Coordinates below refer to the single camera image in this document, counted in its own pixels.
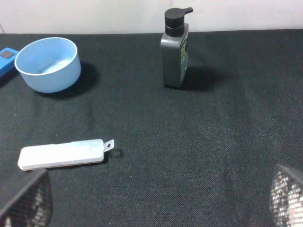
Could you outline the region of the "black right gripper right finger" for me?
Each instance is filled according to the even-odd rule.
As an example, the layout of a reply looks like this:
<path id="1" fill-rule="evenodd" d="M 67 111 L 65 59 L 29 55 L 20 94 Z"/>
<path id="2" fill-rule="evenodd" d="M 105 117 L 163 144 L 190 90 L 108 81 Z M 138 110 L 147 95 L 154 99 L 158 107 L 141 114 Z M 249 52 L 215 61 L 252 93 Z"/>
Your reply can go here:
<path id="1" fill-rule="evenodd" d="M 269 208 L 276 227 L 303 225 L 303 173 L 277 164 L 270 189 Z"/>

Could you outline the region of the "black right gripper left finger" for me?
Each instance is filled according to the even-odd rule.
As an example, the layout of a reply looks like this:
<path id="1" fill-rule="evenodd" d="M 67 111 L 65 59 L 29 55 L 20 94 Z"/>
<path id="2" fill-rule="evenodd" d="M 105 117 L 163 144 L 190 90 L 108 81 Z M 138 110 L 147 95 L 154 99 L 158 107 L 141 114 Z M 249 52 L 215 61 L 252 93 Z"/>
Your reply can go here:
<path id="1" fill-rule="evenodd" d="M 0 188 L 2 227 L 47 227 L 52 216 L 52 188 L 47 170 L 34 170 Z"/>

